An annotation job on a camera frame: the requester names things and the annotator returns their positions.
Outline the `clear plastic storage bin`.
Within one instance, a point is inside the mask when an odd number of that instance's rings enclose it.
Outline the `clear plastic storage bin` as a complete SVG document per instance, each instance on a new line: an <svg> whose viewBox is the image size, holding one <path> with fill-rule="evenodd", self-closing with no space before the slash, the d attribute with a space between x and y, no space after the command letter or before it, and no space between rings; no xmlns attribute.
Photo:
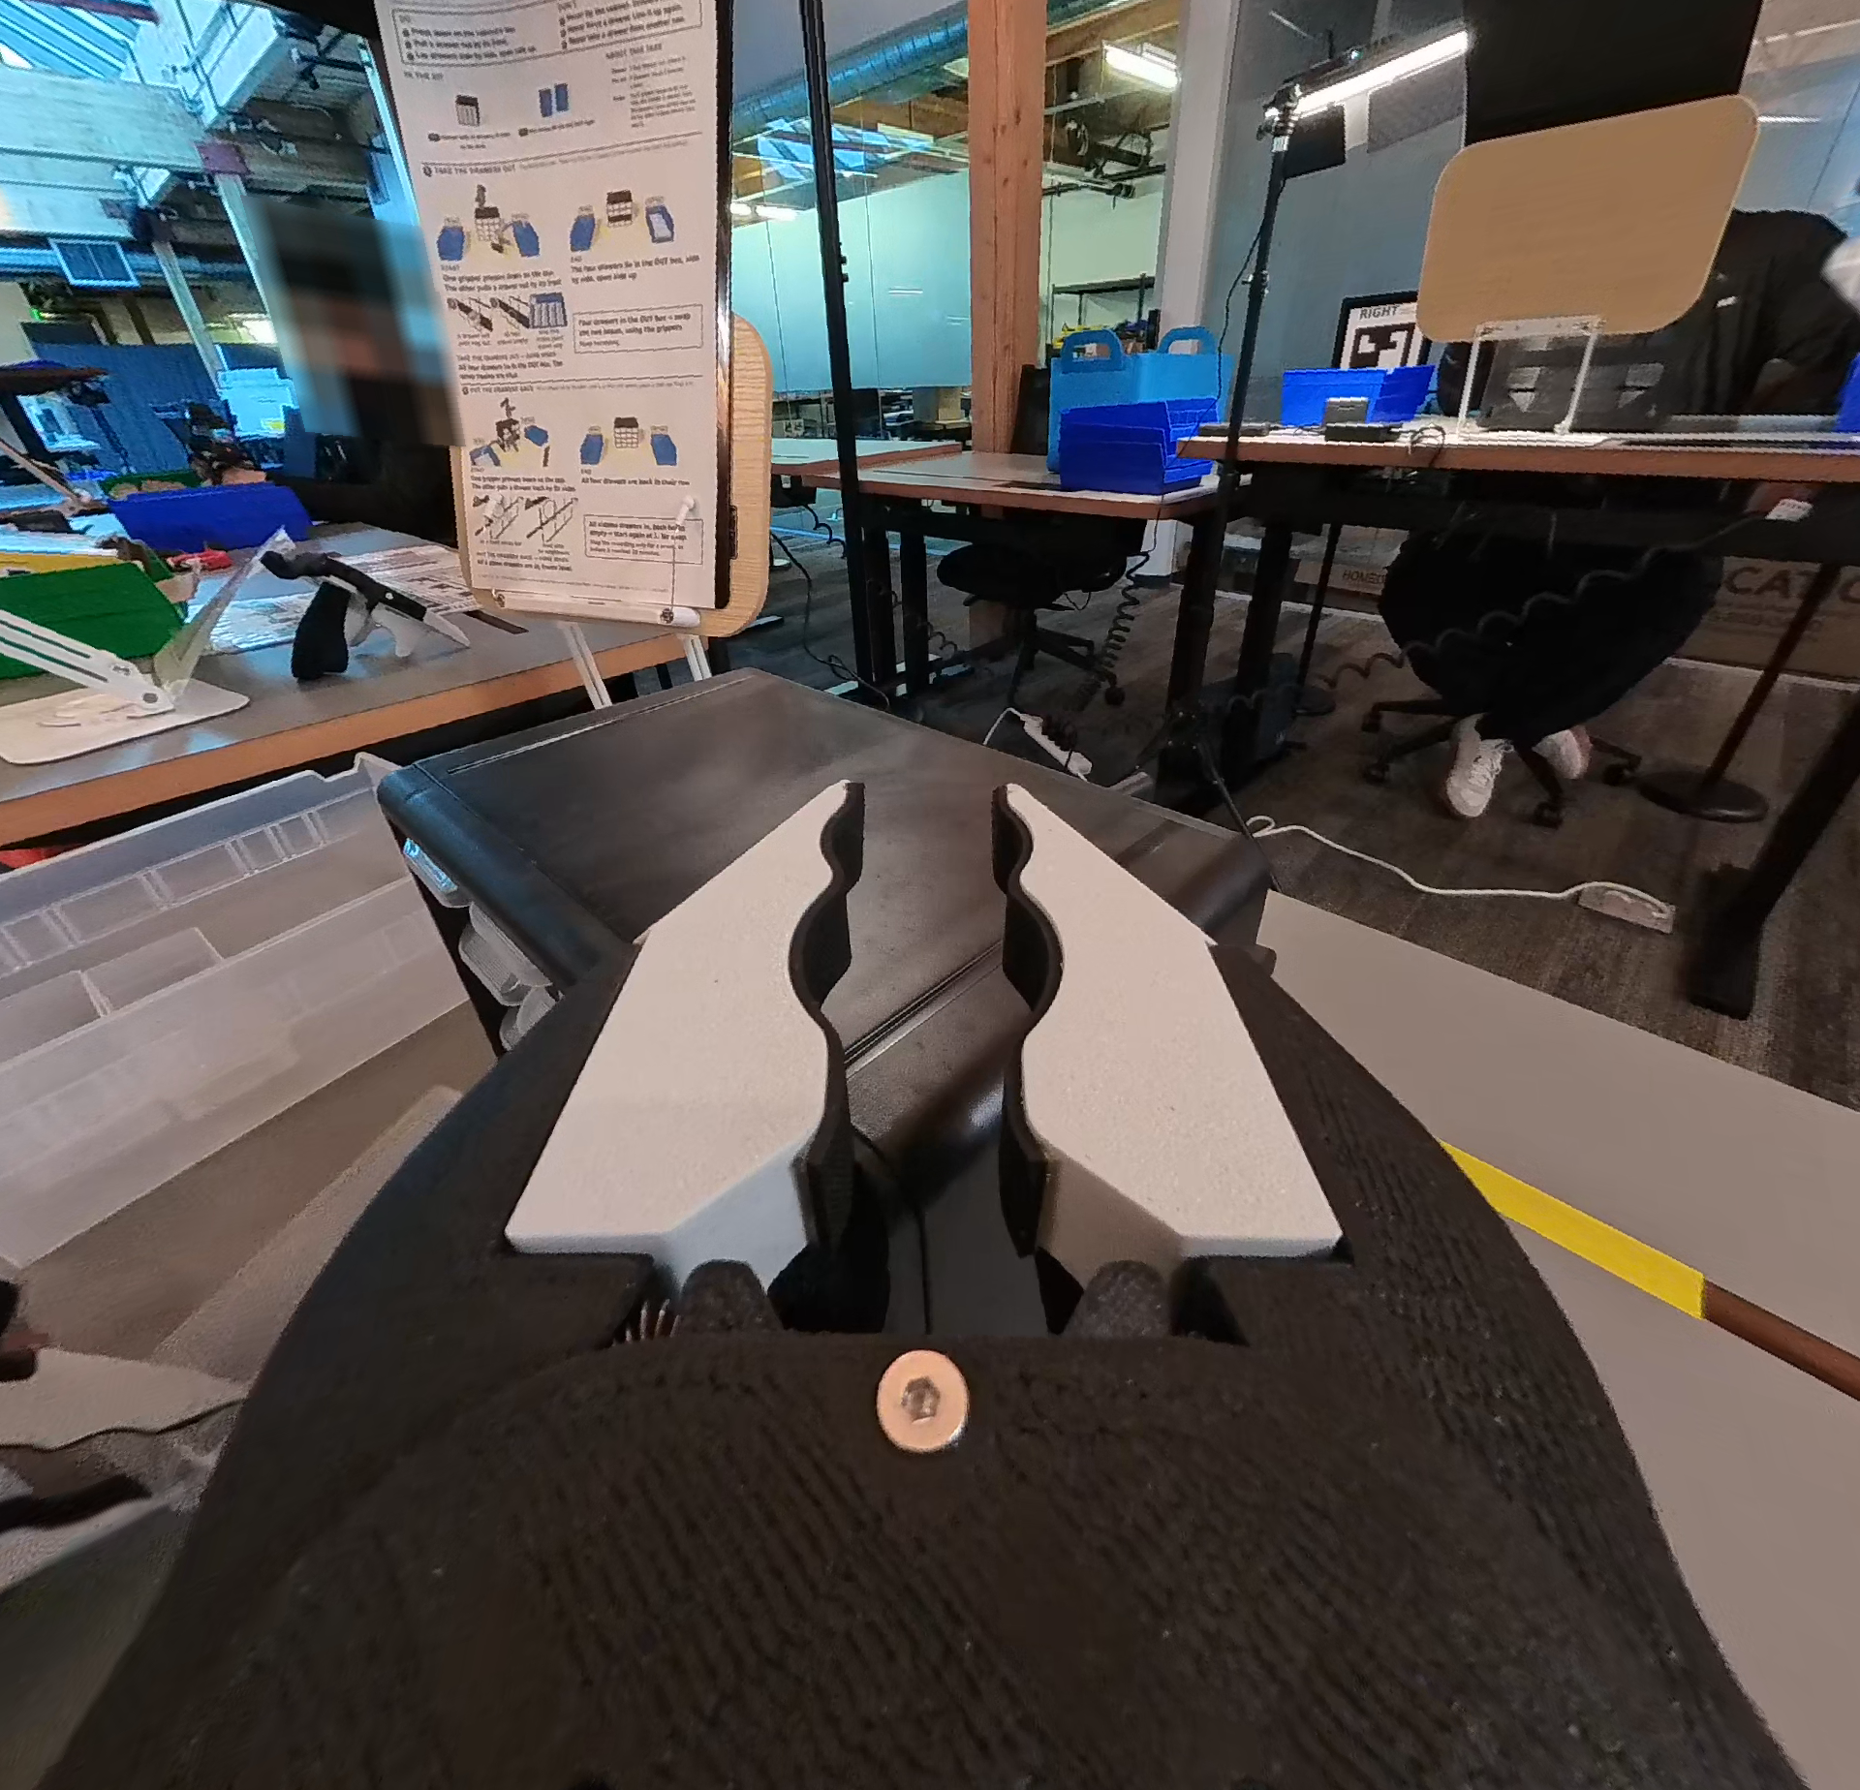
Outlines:
<svg viewBox="0 0 1860 1790"><path fill-rule="evenodd" d="M4 872L4 1265L464 1001L378 801L392 772L299 772Z"/></svg>

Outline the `black light stand pole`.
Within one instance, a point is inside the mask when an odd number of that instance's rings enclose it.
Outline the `black light stand pole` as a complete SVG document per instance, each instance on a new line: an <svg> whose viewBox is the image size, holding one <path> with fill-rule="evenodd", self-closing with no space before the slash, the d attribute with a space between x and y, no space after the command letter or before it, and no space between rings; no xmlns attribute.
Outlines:
<svg viewBox="0 0 1860 1790"><path fill-rule="evenodd" d="M798 0L798 15L826 304L832 442L837 470L841 477L839 489L845 505L845 566L850 593L853 671L859 678L859 690L879 707L893 710L898 671L893 648L893 606L888 601L891 546L886 532L879 532L879 553L871 553L862 505L859 436L850 416L850 339L845 299L846 258L832 147L826 0Z"/></svg>

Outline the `printed paper sheets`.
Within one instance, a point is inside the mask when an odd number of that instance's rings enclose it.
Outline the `printed paper sheets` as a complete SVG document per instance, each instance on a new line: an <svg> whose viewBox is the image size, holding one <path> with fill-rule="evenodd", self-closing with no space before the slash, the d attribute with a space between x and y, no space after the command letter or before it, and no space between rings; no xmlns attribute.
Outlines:
<svg viewBox="0 0 1860 1790"><path fill-rule="evenodd" d="M452 546L396 544L378 548L339 548L339 558L367 569L383 586L419 601L430 616L453 620L462 633L487 629L509 637L526 633L522 622L477 606L462 583L462 566ZM262 577L246 583L214 628L212 649L222 654L257 649L293 641L309 610L315 579Z"/></svg>

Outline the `wooden desk with black legs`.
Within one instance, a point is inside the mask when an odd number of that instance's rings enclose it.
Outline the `wooden desk with black legs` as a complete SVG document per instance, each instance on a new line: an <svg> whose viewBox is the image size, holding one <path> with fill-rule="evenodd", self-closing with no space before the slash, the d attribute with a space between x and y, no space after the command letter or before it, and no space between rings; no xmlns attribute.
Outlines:
<svg viewBox="0 0 1860 1790"><path fill-rule="evenodd" d="M1003 629L976 646L940 646L930 609L930 544L982 543L1000 519L1023 514L1100 514L1103 519L1133 519L1144 531L1144 543L1126 569L1126 581L1090 598L1067 595L1059 609L1042 614L1040 625L1087 641L1103 641L1115 616L1140 605L1133 569L1145 560L1145 532L1154 524L1190 524L1192 538L1199 514L1214 505L1217 477L1205 477L1195 486L1169 499L1138 499L1126 493L1065 492L1059 473L1042 454L1000 452L914 452L903 456L860 460L862 505L869 528L871 553L879 553L879 532L891 546L891 595L893 648L895 648L895 707L893 712L917 712L921 700L937 685L969 674L980 661L1016 654L1010 616L991 605L1003 617ZM773 510L813 507L817 497L832 492L841 497L837 456L821 456L810 463L777 467L773 476ZM845 552L845 505L839 514L839 546ZM859 690L850 663L841 667L826 654L821 661L832 674L832 692L859 702L873 702Z"/></svg>

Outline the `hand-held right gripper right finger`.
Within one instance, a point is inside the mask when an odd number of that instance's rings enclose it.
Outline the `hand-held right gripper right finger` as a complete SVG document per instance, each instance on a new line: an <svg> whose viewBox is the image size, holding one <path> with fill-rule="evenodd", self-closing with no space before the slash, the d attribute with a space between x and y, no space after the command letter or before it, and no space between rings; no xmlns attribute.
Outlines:
<svg viewBox="0 0 1860 1790"><path fill-rule="evenodd" d="M1016 783L991 801L1000 964L1028 1008L1006 1070L1013 1243L1067 1275L1326 1258L1343 1241L1199 924Z"/></svg>

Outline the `long wooden desk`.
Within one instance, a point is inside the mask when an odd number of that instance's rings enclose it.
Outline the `long wooden desk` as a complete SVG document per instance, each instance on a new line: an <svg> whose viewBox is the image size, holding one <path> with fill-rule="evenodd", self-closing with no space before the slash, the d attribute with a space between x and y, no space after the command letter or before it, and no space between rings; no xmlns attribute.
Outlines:
<svg viewBox="0 0 1860 1790"><path fill-rule="evenodd" d="M1190 749L1214 617L1214 579L1228 519L1263 525L1263 546L1210 782L1228 787L1264 764L1263 720L1286 690L1271 681L1293 538L1322 524L1538 538L1553 546L1654 552L1809 566L1816 599L1858 560L1856 445L1737 445L1729 436L1517 436L1429 425L1391 438L1326 438L1313 430L1205 430L1180 456L1210 460L1217 525L1195 538L1167 723Z"/></svg>

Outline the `printed instruction sheet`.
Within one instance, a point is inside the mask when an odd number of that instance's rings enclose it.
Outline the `printed instruction sheet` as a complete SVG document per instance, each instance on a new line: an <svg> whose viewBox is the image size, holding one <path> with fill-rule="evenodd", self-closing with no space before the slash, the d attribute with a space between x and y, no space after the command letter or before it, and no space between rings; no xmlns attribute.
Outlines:
<svg viewBox="0 0 1860 1790"><path fill-rule="evenodd" d="M372 2L473 589L698 629L727 517L727 0Z"/></svg>

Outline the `white power strip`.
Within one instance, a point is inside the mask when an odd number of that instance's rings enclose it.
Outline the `white power strip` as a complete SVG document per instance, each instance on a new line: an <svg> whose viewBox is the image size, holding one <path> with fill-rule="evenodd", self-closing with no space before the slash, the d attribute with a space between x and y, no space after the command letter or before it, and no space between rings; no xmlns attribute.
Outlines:
<svg viewBox="0 0 1860 1790"><path fill-rule="evenodd" d="M1051 726L1040 712L1003 710L991 721L982 744L1076 779L1092 779L1095 775L1095 762L1076 746L1075 737L1065 729Z"/></svg>

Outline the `idle hand-held gripper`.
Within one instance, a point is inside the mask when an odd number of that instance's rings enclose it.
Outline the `idle hand-held gripper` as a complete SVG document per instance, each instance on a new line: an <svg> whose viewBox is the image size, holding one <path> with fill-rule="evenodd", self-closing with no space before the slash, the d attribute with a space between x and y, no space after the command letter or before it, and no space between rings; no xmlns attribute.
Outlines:
<svg viewBox="0 0 1860 1790"><path fill-rule="evenodd" d="M302 685L345 674L353 649L379 625L390 629L401 658L422 653L429 638L472 646L453 617L436 605L329 552L267 546L260 563L276 577L315 586L293 638L290 668Z"/></svg>

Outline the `black flat panel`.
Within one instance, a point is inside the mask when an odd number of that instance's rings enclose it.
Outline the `black flat panel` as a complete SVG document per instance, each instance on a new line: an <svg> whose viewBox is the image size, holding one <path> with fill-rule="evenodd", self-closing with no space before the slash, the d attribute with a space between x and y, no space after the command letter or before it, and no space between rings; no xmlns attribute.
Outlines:
<svg viewBox="0 0 1860 1790"><path fill-rule="evenodd" d="M1740 90L1763 0L1463 0L1466 145Z"/></svg>

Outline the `black and white tag board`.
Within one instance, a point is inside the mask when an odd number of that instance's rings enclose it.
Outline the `black and white tag board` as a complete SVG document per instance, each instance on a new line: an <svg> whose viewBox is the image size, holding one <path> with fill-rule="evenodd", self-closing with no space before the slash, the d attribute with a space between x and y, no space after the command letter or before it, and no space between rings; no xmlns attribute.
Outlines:
<svg viewBox="0 0 1860 1790"><path fill-rule="evenodd" d="M1424 334L1416 289L1353 294L1337 316L1337 369L1400 369L1429 366L1434 344Z"/></svg>

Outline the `cardboard box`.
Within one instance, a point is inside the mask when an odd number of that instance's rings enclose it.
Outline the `cardboard box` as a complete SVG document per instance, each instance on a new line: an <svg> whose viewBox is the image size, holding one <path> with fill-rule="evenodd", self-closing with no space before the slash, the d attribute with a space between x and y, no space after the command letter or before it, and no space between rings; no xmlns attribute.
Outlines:
<svg viewBox="0 0 1860 1790"><path fill-rule="evenodd" d="M1717 599L1686 641L1686 660L1763 668L1821 573L1821 566L1726 555ZM1786 668L1821 681L1858 681L1856 568L1835 569L1835 586L1806 628Z"/></svg>

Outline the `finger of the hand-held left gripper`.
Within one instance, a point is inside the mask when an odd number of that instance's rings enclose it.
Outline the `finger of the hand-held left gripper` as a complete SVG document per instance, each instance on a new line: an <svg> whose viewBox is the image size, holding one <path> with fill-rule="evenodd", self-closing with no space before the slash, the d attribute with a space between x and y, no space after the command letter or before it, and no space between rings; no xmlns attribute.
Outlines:
<svg viewBox="0 0 1860 1790"><path fill-rule="evenodd" d="M4 1499L3 1785L33 1787L153 1612L183 1544L183 1486L107 1472Z"/></svg>
<svg viewBox="0 0 1860 1790"><path fill-rule="evenodd" d="M3 1447L62 1453L110 1436L203 1426L246 1400L246 1385L186 1364L48 1347L33 1377L3 1384Z"/></svg>

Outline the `wooden board sheet holder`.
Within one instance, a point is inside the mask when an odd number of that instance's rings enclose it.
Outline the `wooden board sheet holder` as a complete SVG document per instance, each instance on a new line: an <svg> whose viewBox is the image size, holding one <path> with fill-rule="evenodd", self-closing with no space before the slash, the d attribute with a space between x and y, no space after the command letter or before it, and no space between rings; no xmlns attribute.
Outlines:
<svg viewBox="0 0 1860 1790"><path fill-rule="evenodd" d="M725 374L502 389L453 452L473 599L562 641L570 687L711 678L771 589L773 362L732 316Z"/></svg>

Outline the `black drawer cabinet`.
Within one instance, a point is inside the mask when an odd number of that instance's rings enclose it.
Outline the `black drawer cabinet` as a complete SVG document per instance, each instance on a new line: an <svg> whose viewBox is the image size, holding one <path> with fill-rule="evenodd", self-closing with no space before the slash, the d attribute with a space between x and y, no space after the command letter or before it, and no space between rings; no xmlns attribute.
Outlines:
<svg viewBox="0 0 1860 1790"><path fill-rule="evenodd" d="M1220 945L1263 970L1269 868L1244 836L769 674L583 712L402 768L385 817L545 970L600 973L837 779L865 787L850 967L826 1014L850 1121L895 1207L994 1183L1010 1044L991 800L1019 783Z"/></svg>

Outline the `stack of blue bins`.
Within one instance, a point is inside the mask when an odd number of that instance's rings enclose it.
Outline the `stack of blue bins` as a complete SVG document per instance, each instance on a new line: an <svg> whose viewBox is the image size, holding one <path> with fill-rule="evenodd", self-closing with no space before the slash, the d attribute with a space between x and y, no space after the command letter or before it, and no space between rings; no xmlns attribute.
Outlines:
<svg viewBox="0 0 1860 1790"><path fill-rule="evenodd" d="M1049 468L1065 492L1169 499L1214 473L1182 444L1217 420L1217 400L1072 406L1055 422Z"/></svg>

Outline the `white angled stand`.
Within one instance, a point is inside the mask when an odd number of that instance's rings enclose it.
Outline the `white angled stand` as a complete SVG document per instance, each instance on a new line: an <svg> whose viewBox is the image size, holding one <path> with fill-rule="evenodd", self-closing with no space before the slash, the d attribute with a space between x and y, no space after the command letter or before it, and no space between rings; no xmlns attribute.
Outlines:
<svg viewBox="0 0 1860 1790"><path fill-rule="evenodd" d="M50 538L4 535L4 566L10 568L42 568L42 558L50 555L137 563L161 593L171 595L153 566L139 555L118 555L102 546L60 548ZM3 760L15 768L46 764L157 732L194 729L249 707L242 692L201 678L199 663L209 649L217 622L242 593L257 560L260 553L252 546L227 552L222 586L196 610L171 595L185 610L185 625L147 661L109 654L3 609L4 678L40 674L56 681L53 692L3 707Z"/></svg>

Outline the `group of clear small drawers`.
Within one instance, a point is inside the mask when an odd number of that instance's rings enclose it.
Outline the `group of clear small drawers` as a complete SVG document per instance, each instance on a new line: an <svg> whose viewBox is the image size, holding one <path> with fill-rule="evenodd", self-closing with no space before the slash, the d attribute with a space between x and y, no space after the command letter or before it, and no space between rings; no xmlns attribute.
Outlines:
<svg viewBox="0 0 1860 1790"><path fill-rule="evenodd" d="M415 838L401 838L401 852L492 1050L504 1056L555 1008L559 991L430 852Z"/></svg>

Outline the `yellow tape strip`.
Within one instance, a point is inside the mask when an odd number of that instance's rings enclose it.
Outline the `yellow tape strip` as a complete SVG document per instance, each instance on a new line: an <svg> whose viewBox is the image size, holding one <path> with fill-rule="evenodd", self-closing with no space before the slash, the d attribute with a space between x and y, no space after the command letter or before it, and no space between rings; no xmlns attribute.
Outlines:
<svg viewBox="0 0 1860 1790"><path fill-rule="evenodd" d="M1709 1316L1709 1281L1694 1265L1686 1265L1672 1254L1609 1223L1595 1221L1570 1201L1553 1198L1469 1150L1460 1150L1453 1145L1444 1145L1444 1149L1503 1221L1599 1265L1602 1273L1662 1300L1686 1316Z"/></svg>

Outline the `grey work table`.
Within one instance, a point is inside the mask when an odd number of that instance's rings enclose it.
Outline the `grey work table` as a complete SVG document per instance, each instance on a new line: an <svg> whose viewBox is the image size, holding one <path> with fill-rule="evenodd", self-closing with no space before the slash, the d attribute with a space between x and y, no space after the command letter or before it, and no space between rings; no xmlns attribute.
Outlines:
<svg viewBox="0 0 1860 1790"><path fill-rule="evenodd" d="M290 648L209 654L199 675L246 697L199 723L42 764L4 764L4 848L58 846L85 828L168 811L214 791L327 759L390 755L409 739L477 739L480 721L556 700L590 702L563 629L541 617L462 616L468 644L416 629L407 654L378 632L345 674L299 682Z"/></svg>

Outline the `green bin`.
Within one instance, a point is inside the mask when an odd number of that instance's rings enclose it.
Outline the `green bin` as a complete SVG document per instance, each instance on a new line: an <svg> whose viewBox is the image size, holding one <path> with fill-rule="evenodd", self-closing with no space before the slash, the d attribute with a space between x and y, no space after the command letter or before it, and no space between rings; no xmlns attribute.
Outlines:
<svg viewBox="0 0 1860 1790"><path fill-rule="evenodd" d="M42 568L4 566L3 609L129 661L147 661L176 638L185 610L137 563L46 555Z"/></svg>

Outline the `wooden board on clear stand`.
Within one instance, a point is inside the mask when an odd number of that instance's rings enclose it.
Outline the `wooden board on clear stand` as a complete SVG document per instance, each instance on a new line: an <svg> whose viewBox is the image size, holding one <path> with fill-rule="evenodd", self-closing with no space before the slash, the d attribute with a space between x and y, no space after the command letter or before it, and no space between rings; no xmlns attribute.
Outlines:
<svg viewBox="0 0 1860 1790"><path fill-rule="evenodd" d="M1463 147L1434 186L1416 314L1469 347L1456 430L1490 339L1580 337L1570 432L1601 337L1657 334L1705 289L1754 157L1740 93Z"/></svg>

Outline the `black device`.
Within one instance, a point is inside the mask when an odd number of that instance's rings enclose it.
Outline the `black device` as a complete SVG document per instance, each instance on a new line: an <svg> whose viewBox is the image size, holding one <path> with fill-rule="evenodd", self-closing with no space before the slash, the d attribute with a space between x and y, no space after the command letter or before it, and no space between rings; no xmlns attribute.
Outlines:
<svg viewBox="0 0 1860 1790"><path fill-rule="evenodd" d="M1623 435L1678 409L1667 351L1645 337L1526 337L1495 350L1476 419L1483 430Z"/></svg>

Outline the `wooden post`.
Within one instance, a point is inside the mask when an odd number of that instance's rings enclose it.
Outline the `wooden post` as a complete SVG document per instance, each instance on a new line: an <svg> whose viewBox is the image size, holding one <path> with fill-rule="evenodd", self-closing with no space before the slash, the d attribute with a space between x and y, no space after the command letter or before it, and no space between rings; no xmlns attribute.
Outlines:
<svg viewBox="0 0 1860 1790"><path fill-rule="evenodd" d="M1042 342L1049 0L969 0L970 438L1010 452Z"/></svg>

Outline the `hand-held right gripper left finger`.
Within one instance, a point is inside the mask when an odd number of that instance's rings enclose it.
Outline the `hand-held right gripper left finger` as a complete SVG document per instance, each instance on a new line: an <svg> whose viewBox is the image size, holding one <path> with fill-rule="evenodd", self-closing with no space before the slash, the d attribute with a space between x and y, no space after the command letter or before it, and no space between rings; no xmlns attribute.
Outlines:
<svg viewBox="0 0 1860 1790"><path fill-rule="evenodd" d="M830 1254L853 1208L845 1044L865 787L837 779L659 918L506 1223L533 1256L667 1275Z"/></svg>

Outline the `blue plastic bin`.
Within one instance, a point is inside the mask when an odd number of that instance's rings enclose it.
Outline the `blue plastic bin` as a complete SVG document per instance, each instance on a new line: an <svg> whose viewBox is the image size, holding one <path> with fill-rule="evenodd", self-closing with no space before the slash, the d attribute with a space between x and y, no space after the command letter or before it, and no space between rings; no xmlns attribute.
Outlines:
<svg viewBox="0 0 1860 1790"><path fill-rule="evenodd" d="M1363 420L1375 428L1405 425L1416 419L1434 382L1426 362L1383 367L1298 367L1280 377L1279 425L1321 430L1334 402L1366 404Z"/></svg>
<svg viewBox="0 0 1860 1790"><path fill-rule="evenodd" d="M129 538L167 555L262 546L276 532L304 543L313 531L299 497L270 479L119 493L110 512Z"/></svg>

